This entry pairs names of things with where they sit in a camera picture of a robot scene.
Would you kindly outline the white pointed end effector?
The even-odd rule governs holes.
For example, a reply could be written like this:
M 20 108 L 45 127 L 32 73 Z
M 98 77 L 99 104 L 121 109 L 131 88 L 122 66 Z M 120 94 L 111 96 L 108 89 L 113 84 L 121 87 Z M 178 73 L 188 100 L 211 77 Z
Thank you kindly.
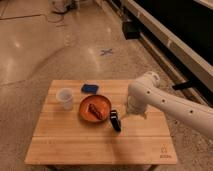
M 119 119 L 123 119 L 123 118 L 125 118 L 125 117 L 127 117 L 127 116 L 128 116 L 128 114 L 125 113 L 125 114 L 121 115 Z

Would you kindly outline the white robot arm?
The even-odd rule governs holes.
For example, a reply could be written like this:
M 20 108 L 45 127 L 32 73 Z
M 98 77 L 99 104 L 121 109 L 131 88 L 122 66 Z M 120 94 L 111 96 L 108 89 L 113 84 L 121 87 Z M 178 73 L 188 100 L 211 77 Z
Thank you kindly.
M 213 108 L 169 94 L 159 88 L 160 77 L 148 71 L 128 84 L 126 111 L 144 114 L 149 105 L 213 140 Z

